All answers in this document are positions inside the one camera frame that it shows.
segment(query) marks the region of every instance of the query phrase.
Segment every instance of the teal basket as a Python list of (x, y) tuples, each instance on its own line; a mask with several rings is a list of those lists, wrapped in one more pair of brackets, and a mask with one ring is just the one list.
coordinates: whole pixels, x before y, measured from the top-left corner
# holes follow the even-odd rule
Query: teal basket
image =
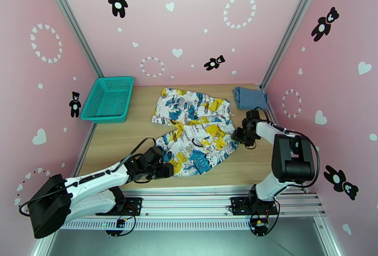
[(133, 77), (97, 79), (81, 112), (81, 119), (94, 123), (126, 121), (133, 84)]

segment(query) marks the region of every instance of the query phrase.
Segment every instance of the pink wall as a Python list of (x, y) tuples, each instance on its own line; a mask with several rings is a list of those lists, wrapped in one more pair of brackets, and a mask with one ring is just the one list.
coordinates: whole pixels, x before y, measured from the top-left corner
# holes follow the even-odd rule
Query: pink wall
[[(318, 19), (332, 7), (339, 18), (328, 35), (313, 41)], [(378, 248), (377, 48), (377, 0), (312, 0), (267, 89), (280, 124), (319, 146), (314, 190), (351, 256), (376, 255)], [(345, 173), (349, 183), (341, 192), (326, 180), (326, 165)], [(350, 184), (359, 190), (354, 201), (346, 193)]]
[(0, 31), (0, 254), (28, 255), (18, 205), (49, 175), (71, 175), (91, 124), (69, 102), (75, 91), (84, 105), (96, 76), (55, 0), (0, 0)]
[(125, 0), (124, 18), (108, 0), (68, 1), (105, 76), (183, 85), (259, 84), (299, 0)]

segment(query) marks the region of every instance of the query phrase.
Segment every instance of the wooden surface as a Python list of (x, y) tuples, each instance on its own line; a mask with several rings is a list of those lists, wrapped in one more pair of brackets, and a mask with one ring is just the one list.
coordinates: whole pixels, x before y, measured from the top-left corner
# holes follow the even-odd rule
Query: wooden surface
[[(232, 104), (231, 116), (235, 128), (241, 127), (246, 110), (238, 110), (232, 94), (233, 88), (255, 85), (178, 85), (172, 88), (201, 92), (213, 97), (221, 97)], [(126, 122), (99, 124), (92, 138), (79, 175), (85, 175), (104, 168), (124, 158), (145, 137), (157, 138), (173, 128), (151, 122), (156, 103), (163, 86), (136, 86), (133, 88)], [(144, 153), (153, 145), (147, 141), (139, 152)], [(240, 185), (260, 182), (271, 171), (272, 146), (266, 140), (257, 141), (257, 148), (248, 150), (244, 145), (232, 153), (224, 162), (204, 175), (171, 177), (152, 180), (148, 184), (129, 183), (122, 189), (163, 188), (187, 186)]]

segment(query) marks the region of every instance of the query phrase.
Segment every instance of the clothing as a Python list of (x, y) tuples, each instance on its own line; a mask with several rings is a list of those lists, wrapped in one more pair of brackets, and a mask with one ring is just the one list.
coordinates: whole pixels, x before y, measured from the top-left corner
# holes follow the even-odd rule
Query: clothing
[(232, 92), (238, 109), (252, 110), (258, 106), (263, 110), (269, 109), (267, 104), (268, 94), (263, 91), (238, 86)]
[(152, 122), (175, 128), (156, 140), (165, 152), (163, 160), (174, 166), (174, 176), (204, 174), (235, 151), (230, 106), (226, 99), (163, 89)]

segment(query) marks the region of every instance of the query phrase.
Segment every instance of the gray cloth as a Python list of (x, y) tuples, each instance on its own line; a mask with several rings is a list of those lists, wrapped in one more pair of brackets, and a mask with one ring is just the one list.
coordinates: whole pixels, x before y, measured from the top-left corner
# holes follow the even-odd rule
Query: gray cloth
[(233, 95), (238, 109), (252, 110), (259, 106), (268, 110), (268, 94), (263, 91), (238, 86), (233, 90)]

